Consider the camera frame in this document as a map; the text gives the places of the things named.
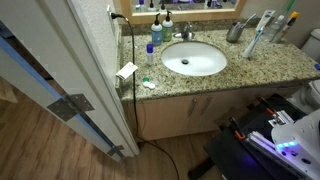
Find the cable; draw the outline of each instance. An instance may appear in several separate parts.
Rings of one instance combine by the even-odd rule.
[[[128,18],[124,17],[122,14],[115,14],[115,13],[111,13],[111,18],[112,19],[116,19],[116,18],[123,18],[129,25],[130,27],[130,31],[131,31],[131,37],[132,37],[132,63],[135,64],[135,43],[134,43],[134,33],[133,33],[133,28],[131,26],[131,23],[129,22]],[[133,107],[134,107],[134,115],[135,115],[135,119],[136,119],[136,132],[135,132],[135,136],[142,140],[143,142],[150,144],[151,146],[159,149],[160,151],[162,151],[163,153],[165,153],[171,160],[172,164],[174,165],[178,180],[180,180],[179,177],[179,172],[178,172],[178,168],[176,163],[174,162],[173,158],[170,156],[170,154],[165,151],[164,149],[162,149],[161,147],[152,144],[151,142],[144,140],[143,138],[138,137],[138,130],[139,130],[139,121],[138,121],[138,115],[137,115],[137,97],[136,97],[136,72],[133,72]]]

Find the toilet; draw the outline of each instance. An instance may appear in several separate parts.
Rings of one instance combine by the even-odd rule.
[[[311,32],[301,50],[320,63],[320,29]],[[311,81],[287,100],[307,114],[320,109],[320,80]]]

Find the outlet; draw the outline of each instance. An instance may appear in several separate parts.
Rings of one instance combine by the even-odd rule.
[[[114,26],[114,22],[113,22],[113,19],[112,19],[112,17],[111,17],[111,13],[112,13],[112,11],[111,11],[111,6],[108,5],[108,6],[107,6],[107,14],[108,14],[109,22],[110,22],[110,25],[111,25],[113,37],[114,37],[115,39],[117,39],[117,37],[116,37],[116,28],[115,28],[115,26]]]

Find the blue bottle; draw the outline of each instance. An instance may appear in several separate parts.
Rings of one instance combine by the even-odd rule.
[[[162,25],[160,24],[158,17],[160,13],[156,15],[156,20],[154,21],[154,24],[151,26],[152,30],[152,44],[154,46],[160,46],[162,43]]]

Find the sink drain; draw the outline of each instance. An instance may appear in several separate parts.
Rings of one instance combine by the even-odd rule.
[[[186,59],[182,59],[182,60],[181,60],[181,63],[184,64],[184,65],[187,65],[187,64],[189,64],[189,61],[186,60]]]

